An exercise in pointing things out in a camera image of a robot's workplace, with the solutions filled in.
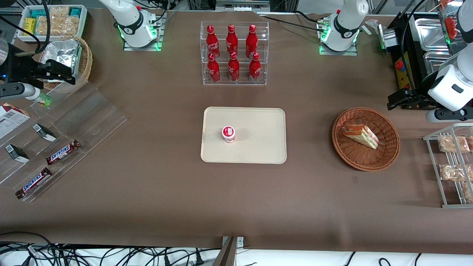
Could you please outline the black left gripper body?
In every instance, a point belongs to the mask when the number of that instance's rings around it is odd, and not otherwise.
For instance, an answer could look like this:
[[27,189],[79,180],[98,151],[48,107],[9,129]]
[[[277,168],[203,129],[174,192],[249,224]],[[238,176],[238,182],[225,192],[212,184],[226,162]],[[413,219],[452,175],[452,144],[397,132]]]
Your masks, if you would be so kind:
[[435,109],[435,104],[429,101],[422,94],[416,94],[416,90],[406,88],[406,96],[409,96],[408,104],[406,105],[406,110],[433,110]]

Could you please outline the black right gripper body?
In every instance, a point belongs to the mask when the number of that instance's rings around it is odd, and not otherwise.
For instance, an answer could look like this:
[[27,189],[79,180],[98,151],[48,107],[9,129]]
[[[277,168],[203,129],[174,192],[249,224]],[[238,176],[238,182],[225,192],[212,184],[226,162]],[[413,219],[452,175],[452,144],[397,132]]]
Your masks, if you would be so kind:
[[46,72],[43,64],[30,56],[10,55],[7,58],[7,83],[22,82],[44,89],[44,83],[40,79],[46,77]]

